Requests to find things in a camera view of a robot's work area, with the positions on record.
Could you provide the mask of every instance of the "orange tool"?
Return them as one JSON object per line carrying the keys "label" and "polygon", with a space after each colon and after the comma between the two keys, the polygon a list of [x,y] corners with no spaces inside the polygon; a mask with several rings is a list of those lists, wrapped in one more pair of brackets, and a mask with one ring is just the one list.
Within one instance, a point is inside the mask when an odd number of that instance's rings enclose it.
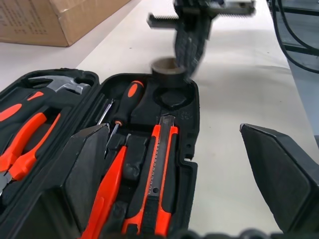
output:
{"label": "orange tool", "polygon": [[88,226],[82,234],[81,239],[98,239],[120,188],[126,150],[126,145],[122,146],[104,176],[94,200]]}
{"label": "orange tool", "polygon": [[[45,97],[45,98],[42,97],[43,95],[44,95],[44,93],[41,91],[35,92],[32,96],[28,97],[25,101],[23,101],[19,104],[15,104],[15,105],[5,109],[4,111],[0,112],[0,122],[3,122],[6,119],[15,115],[22,108],[22,105],[24,108],[23,115],[28,117],[27,113],[36,111],[36,109],[41,107],[41,105],[43,104],[45,99],[47,99],[47,97]],[[16,118],[22,119],[23,117],[21,117],[21,114],[20,114]]]}
{"label": "orange tool", "polygon": [[130,202],[122,233],[167,236],[175,199],[173,116],[162,116],[153,129],[140,182]]}
{"label": "orange tool", "polygon": [[117,132],[118,128],[124,126],[128,123],[129,117],[134,110],[134,108],[139,104],[144,92],[144,85],[140,81],[132,81],[130,85],[125,90],[118,111],[113,117],[115,122],[114,129],[109,137],[106,147],[108,146],[111,138]]}
{"label": "orange tool", "polygon": [[27,142],[34,132],[46,122],[47,117],[44,113],[35,114],[27,123],[25,123],[14,137],[10,146],[0,156],[0,195],[3,189],[11,180],[23,179],[31,170],[36,162],[36,152],[46,141],[56,123],[60,114],[46,132],[40,142],[28,153],[21,155]]}

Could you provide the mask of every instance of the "black cable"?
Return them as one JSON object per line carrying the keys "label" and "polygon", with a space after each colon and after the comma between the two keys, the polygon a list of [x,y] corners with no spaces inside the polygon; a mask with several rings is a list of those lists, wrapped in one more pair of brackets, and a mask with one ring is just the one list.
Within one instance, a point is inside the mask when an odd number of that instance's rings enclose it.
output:
{"label": "black cable", "polygon": [[287,18],[286,18],[286,15],[285,15],[285,11],[284,11],[284,8],[283,8],[283,3],[282,3],[282,0],[278,0],[278,7],[279,7],[279,11],[281,13],[281,16],[283,18],[283,21],[284,21],[284,25],[286,27],[286,29],[288,30],[289,34],[303,47],[311,50],[314,52],[314,54],[318,55],[319,56],[319,49],[318,48],[315,48],[315,47],[312,47],[308,44],[306,44],[304,41],[302,41],[300,38],[297,37],[297,35],[292,31],[292,29],[290,28],[289,24],[288,24],[288,21],[287,21]]}
{"label": "black cable", "polygon": [[319,70],[315,70],[309,67],[306,67],[302,64],[300,64],[299,62],[295,61],[287,52],[287,50],[285,49],[285,46],[283,45],[283,42],[280,38],[280,34],[279,34],[279,29],[278,29],[278,23],[277,23],[277,14],[276,14],[276,0],[272,0],[272,12],[273,12],[273,22],[274,22],[274,27],[275,27],[275,33],[276,33],[276,37],[278,40],[278,43],[285,55],[285,57],[290,60],[293,64],[295,64],[296,66],[302,68],[305,71],[310,71],[316,74],[319,74]]}

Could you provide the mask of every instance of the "cardboard box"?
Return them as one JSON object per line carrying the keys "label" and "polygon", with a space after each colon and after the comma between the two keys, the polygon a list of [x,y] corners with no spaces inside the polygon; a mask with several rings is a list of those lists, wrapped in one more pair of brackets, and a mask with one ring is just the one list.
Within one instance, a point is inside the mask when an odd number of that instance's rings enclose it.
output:
{"label": "cardboard box", "polygon": [[0,41],[70,46],[130,0],[0,0]]}

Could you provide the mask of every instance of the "orange utility knife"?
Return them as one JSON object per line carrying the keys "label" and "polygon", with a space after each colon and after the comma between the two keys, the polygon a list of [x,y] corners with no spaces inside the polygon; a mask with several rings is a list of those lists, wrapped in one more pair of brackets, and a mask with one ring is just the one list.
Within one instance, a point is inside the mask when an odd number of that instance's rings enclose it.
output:
{"label": "orange utility knife", "polygon": [[176,187],[174,116],[160,118],[153,129],[140,182],[130,202],[122,233],[167,236]]}

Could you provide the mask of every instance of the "hammer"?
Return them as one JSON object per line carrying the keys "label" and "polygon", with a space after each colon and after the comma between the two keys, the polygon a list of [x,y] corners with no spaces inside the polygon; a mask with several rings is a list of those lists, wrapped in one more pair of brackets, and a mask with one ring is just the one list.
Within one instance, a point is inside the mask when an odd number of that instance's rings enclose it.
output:
{"label": "hammer", "polygon": [[46,87],[37,90],[23,102],[0,112],[0,128],[15,122],[24,122],[35,113],[47,99],[54,96],[55,93],[60,90],[70,90],[81,95],[85,90],[91,88],[88,84],[76,83],[74,78],[68,76],[40,76],[29,79],[51,79],[52,82]]}

